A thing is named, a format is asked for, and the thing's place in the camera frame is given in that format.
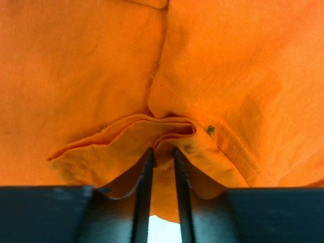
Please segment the orange t shirt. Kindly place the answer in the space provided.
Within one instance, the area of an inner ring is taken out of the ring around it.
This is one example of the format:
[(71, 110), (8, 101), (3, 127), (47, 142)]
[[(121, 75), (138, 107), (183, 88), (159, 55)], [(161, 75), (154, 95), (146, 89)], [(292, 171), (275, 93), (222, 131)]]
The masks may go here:
[(226, 187), (323, 187), (323, 1), (1, 1), (1, 184), (101, 187), (172, 152)]

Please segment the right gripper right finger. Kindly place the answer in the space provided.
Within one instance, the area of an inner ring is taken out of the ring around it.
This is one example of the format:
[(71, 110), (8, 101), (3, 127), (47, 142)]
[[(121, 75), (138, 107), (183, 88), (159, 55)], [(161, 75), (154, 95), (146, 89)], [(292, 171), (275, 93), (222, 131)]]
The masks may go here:
[(228, 188), (173, 153), (183, 242), (323, 242), (322, 188)]

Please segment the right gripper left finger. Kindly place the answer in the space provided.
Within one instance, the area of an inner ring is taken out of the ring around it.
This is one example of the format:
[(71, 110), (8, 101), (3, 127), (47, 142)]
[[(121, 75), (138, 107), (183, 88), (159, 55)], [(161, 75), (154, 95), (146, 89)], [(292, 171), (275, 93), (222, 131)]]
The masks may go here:
[(154, 155), (100, 188), (1, 187), (1, 242), (147, 242)]

